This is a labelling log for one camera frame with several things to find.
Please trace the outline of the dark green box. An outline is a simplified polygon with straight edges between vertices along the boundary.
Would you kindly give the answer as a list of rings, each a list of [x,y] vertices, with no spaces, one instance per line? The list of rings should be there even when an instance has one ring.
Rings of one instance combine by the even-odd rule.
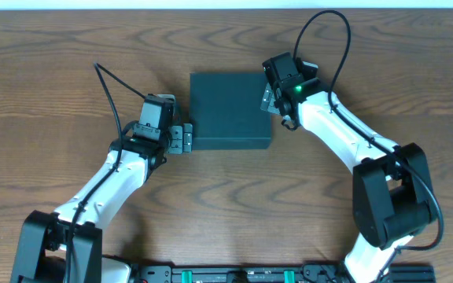
[[[260,109],[266,84],[258,72],[192,73],[192,150],[267,149],[271,115]]]

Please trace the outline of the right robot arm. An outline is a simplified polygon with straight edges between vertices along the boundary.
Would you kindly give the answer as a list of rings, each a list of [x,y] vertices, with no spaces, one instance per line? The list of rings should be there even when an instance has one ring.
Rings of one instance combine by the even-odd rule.
[[[409,243],[430,223],[438,223],[433,243],[443,236],[443,214],[433,192],[424,151],[415,143],[400,146],[349,112],[318,78],[296,75],[272,79],[265,87],[262,110],[282,116],[324,142],[350,170],[352,214],[359,230],[352,250],[340,263],[303,266],[305,282],[434,282],[434,269],[396,265]]]

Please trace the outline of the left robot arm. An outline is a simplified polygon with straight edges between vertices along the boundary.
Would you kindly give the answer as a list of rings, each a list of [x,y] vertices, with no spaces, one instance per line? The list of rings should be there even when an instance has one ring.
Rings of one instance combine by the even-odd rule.
[[[127,198],[165,163],[192,149],[189,123],[155,128],[130,123],[105,162],[69,201],[51,213],[34,210],[21,227],[12,282],[134,282],[137,267],[102,254],[104,230]]]

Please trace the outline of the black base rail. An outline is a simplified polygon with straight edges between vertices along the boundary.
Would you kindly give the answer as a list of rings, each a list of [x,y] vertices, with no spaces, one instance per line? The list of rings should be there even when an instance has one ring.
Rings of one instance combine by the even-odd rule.
[[[338,283],[352,282],[337,264],[286,267],[141,266],[129,280],[136,283]]]

